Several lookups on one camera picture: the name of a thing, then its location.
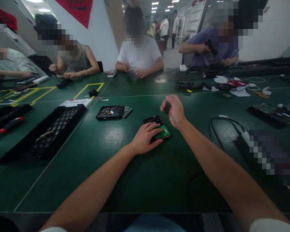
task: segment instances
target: hand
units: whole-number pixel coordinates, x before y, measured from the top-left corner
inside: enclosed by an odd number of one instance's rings
[[[144,154],[162,143],[162,139],[150,143],[151,138],[163,130],[161,128],[154,129],[158,126],[160,126],[160,124],[154,122],[149,122],[141,126],[132,142],[128,144],[135,155]]]
[[[135,76],[139,76],[140,78],[144,78],[148,75],[147,70],[145,69],[137,69],[134,71]]]
[[[170,121],[173,127],[179,129],[181,125],[187,120],[184,114],[184,107],[177,95],[169,95],[165,98],[166,100],[162,102],[160,110],[161,112],[164,111],[164,108],[166,107],[166,101],[168,101],[171,104],[169,111]]]
[[[79,73],[78,72],[65,72],[64,73],[64,78],[65,79],[72,79],[74,77],[79,77]]]
[[[198,44],[196,48],[196,52],[199,54],[211,52],[211,50],[205,44]]]
[[[56,64],[51,64],[49,66],[49,70],[52,71],[52,72],[57,72],[59,71],[60,69],[58,68],[58,66]]]
[[[130,64],[128,62],[123,63],[123,70],[125,72],[129,72],[130,71]]]
[[[222,64],[223,66],[230,66],[232,64],[232,61],[230,58],[227,58],[221,61],[220,64]]]

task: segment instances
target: sleeveless top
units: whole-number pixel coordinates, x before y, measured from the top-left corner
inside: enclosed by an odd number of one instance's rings
[[[86,56],[86,45],[77,43],[76,56],[60,56],[71,73],[77,73],[82,70],[91,68],[91,64]]]

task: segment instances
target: poster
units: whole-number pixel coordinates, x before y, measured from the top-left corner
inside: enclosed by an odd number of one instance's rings
[[[88,29],[93,0],[55,0]]]
[[[17,31],[17,19],[0,9],[0,24],[6,24],[10,29]]]

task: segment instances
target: ceiling light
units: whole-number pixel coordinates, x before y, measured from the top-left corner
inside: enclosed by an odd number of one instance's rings
[[[27,0],[28,2],[33,2],[33,3],[41,3],[43,2],[42,0]]]
[[[41,12],[50,12],[51,10],[42,8],[42,9],[38,9],[38,11],[41,11]]]

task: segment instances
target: ceiling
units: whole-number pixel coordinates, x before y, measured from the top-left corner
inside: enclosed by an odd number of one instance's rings
[[[38,9],[49,9],[50,12],[46,12],[46,13],[52,14],[55,16],[54,12],[52,11],[52,9],[49,7],[48,3],[45,0],[43,0],[43,2],[41,2],[41,3],[33,3],[33,2],[29,2],[27,0],[21,0],[21,1],[25,5],[25,7],[30,11],[30,13],[33,15],[44,13],[44,12],[38,11]]]
[[[152,5],[152,2],[159,2],[158,5]],[[191,0],[179,0],[178,3],[172,3],[172,0],[140,0],[139,5],[143,11],[144,15],[173,15],[174,10],[178,10],[185,6],[186,4],[190,3]],[[169,12],[165,12],[168,9],[168,6],[173,5],[173,8],[169,8]],[[151,13],[151,8],[157,7],[156,13]]]

